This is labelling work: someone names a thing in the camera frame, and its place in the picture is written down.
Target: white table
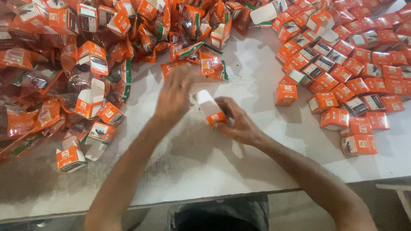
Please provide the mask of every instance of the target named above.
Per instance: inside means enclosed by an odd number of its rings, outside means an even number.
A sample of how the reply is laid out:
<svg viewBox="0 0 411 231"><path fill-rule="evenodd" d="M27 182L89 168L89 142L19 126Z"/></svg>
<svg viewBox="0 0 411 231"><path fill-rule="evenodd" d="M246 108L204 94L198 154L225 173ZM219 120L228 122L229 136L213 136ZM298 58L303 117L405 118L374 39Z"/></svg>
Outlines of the white table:
<svg viewBox="0 0 411 231"><path fill-rule="evenodd" d="M411 101L405 103L406 111L388 116L391 130L375 133L379 154L344 156L338 132L321 129L319 115L311 114L307 89L298 88L292 106L274 105L273 93L284 75L275 59L280 45L272 29L250 31L247 38L233 30L221 56L230 81L196 84L193 91L233 97L264 132L344 182L411 176ZM123 108L127 118L99 160L73 173L59 172L55 148L61 148L61 141L51 141L0 165L0 221L86 211L112 166L153 114L163 85L159 64L168 59L166 54L156 64L133 66L140 67ZM295 188L298 185L274 161L213 130L193 105L155 149L132 206Z"/></svg>

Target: left hand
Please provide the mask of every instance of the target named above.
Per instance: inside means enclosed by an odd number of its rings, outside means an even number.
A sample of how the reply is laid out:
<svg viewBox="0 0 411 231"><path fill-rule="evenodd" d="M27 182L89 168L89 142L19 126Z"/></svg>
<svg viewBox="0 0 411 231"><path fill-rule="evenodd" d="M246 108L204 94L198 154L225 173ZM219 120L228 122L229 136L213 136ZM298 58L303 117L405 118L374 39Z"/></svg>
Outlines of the left hand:
<svg viewBox="0 0 411 231"><path fill-rule="evenodd" d="M173 127L190 108L189 92L193 84L190 75L192 65L186 63L175 67L164 81L153 118Z"/></svg>

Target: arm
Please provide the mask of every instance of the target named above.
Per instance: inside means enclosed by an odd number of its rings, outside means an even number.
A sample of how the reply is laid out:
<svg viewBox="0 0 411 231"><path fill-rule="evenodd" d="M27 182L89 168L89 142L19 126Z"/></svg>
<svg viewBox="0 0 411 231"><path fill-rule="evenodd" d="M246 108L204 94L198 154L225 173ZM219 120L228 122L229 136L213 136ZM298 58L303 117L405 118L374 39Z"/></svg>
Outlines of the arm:
<svg viewBox="0 0 411 231"><path fill-rule="evenodd" d="M189 109L191 65L178 66L160 92L154 116L111 170L85 218L87 231L120 231L121 217L133 199L144 167L163 137Z"/></svg>
<svg viewBox="0 0 411 231"><path fill-rule="evenodd" d="M336 176L264 134L232 98L220 97L216 102L227 117L234 119L234 128L219 123L218 130L258 148L276 161L314 202L333 217L337 230L376 231L366 204Z"/></svg>

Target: pile of boxes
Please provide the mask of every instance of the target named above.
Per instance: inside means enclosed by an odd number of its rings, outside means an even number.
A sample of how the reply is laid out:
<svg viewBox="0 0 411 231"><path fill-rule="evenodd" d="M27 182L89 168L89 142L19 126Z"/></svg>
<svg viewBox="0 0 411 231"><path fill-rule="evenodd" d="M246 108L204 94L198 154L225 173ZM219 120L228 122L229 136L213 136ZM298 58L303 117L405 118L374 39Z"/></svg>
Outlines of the pile of boxes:
<svg viewBox="0 0 411 231"><path fill-rule="evenodd" d="M298 0L272 21L286 72L275 104L290 106L296 86L307 88L312 113L321 114L322 128L340 132L346 155L377 154L372 130L390 129L386 113L404 111L411 99L411 3L370 18L391 3ZM297 34L282 37L281 26L291 24Z"/></svg>

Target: orange box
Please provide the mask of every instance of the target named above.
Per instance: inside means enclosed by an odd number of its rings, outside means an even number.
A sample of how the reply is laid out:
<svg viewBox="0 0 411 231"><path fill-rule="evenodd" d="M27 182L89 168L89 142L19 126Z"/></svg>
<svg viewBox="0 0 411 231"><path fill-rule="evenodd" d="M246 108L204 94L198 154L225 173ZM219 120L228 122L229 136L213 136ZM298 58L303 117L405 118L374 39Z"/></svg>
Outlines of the orange box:
<svg viewBox="0 0 411 231"><path fill-rule="evenodd" d="M332 92L317 93L308 100L312 113L321 113L329 108L338 106L337 100Z"/></svg>
<svg viewBox="0 0 411 231"><path fill-rule="evenodd" d="M340 131L341 136L372 135L371 123L368 118L350 117L349 127Z"/></svg>
<svg viewBox="0 0 411 231"><path fill-rule="evenodd" d="M117 126L119 125L126 115L120 111L116 106L107 102L98 111L97 115L108 125Z"/></svg>
<svg viewBox="0 0 411 231"><path fill-rule="evenodd" d="M307 77L294 68L290 68L284 77L280 80L282 85L299 85Z"/></svg>
<svg viewBox="0 0 411 231"><path fill-rule="evenodd" d="M275 105L290 106L297 100L297 87L295 85L278 85L275 90Z"/></svg>
<svg viewBox="0 0 411 231"><path fill-rule="evenodd" d="M360 63L371 62L371 51L361 49L361 48L354 48L354 52L352 54L352 58L359 61Z"/></svg>
<svg viewBox="0 0 411 231"><path fill-rule="evenodd" d="M292 37L300 33L301 29L295 24L295 22L288 22L281 26L277 34L277 38L283 43L286 43Z"/></svg>
<svg viewBox="0 0 411 231"><path fill-rule="evenodd" d="M384 104L381 102L381 99L378 95L366 95L361 97L362 101L368 108L368 111L385 111Z"/></svg>
<svg viewBox="0 0 411 231"><path fill-rule="evenodd" d="M345 155L378 154L374 137L367 135L352 135L341 138L341 147Z"/></svg>
<svg viewBox="0 0 411 231"><path fill-rule="evenodd" d="M71 10L50 8L48 10L48 25L44 27L51 34L78 35L79 28L76 21L77 18Z"/></svg>
<svg viewBox="0 0 411 231"><path fill-rule="evenodd" d="M352 97L354 97L354 92L352 92L347 86L343 83L338 84L335 88L331 90L334 93L335 98L339 105L345 103Z"/></svg>
<svg viewBox="0 0 411 231"><path fill-rule="evenodd" d="M342 105L353 117L358 117L368 111L365 103L358 97L350 99L347 102L344 102Z"/></svg>
<svg viewBox="0 0 411 231"><path fill-rule="evenodd" d="M401 51L389 51L393 66L407 66L407 58Z"/></svg>
<svg viewBox="0 0 411 231"><path fill-rule="evenodd" d="M387 92L389 94L393 94L393 95L406 95L407 94L404 80L386 79L384 80L384 83L387 88Z"/></svg>
<svg viewBox="0 0 411 231"><path fill-rule="evenodd" d="M350 115L346 110L330 108L321 113L320 127L331 131L347 128Z"/></svg>
<svg viewBox="0 0 411 231"><path fill-rule="evenodd" d="M288 59L295 55L300 50L300 46L293 40L286 42L282 45L275 57L279 59L283 64L288 61Z"/></svg>
<svg viewBox="0 0 411 231"><path fill-rule="evenodd" d="M405 110L405 107L398 95L383 96L381 97L381 101L384 104L384 107L387 108L386 112L398 112Z"/></svg>
<svg viewBox="0 0 411 231"><path fill-rule="evenodd" d="M382 78L381 67L371 64L364 63L364 69L360 73L361 78Z"/></svg>
<svg viewBox="0 0 411 231"><path fill-rule="evenodd" d="M349 70L355 77L360 74L360 72L364 68L364 65L353 58L348 58L347 61L345 61L345 63L343 64L343 67Z"/></svg>
<svg viewBox="0 0 411 231"><path fill-rule="evenodd" d="M348 56L353 50L354 47L348 44L344 40L340 40L335 46L334 50L340 52L341 54Z"/></svg>
<svg viewBox="0 0 411 231"><path fill-rule="evenodd" d="M341 40L348 38L351 35L351 31L345 28L343 25L339 25L334 29L334 32L337 33L338 37Z"/></svg>
<svg viewBox="0 0 411 231"><path fill-rule="evenodd" d="M384 53L384 52L373 52L371 54L371 62L372 64L382 66L392 66L392 60L391 56L389 53Z"/></svg>
<svg viewBox="0 0 411 231"><path fill-rule="evenodd" d="M383 79L392 79L392 80L403 80L404 76L402 75L401 68L391 67L391 66L382 66Z"/></svg>
<svg viewBox="0 0 411 231"><path fill-rule="evenodd" d="M328 73L322 74L310 86L309 90L316 94L321 92L329 92L338 84L338 81L331 77Z"/></svg>
<svg viewBox="0 0 411 231"><path fill-rule="evenodd" d="M346 86L354 92L355 95L365 94L370 92L367 85L364 83L362 78L352 79L347 81Z"/></svg>
<svg viewBox="0 0 411 231"><path fill-rule="evenodd" d="M367 112L365 117L369 119L372 129L390 129L385 112Z"/></svg>
<svg viewBox="0 0 411 231"><path fill-rule="evenodd" d="M378 93L380 95L387 94L383 79L367 78L364 79L364 83L367 85L371 93Z"/></svg>

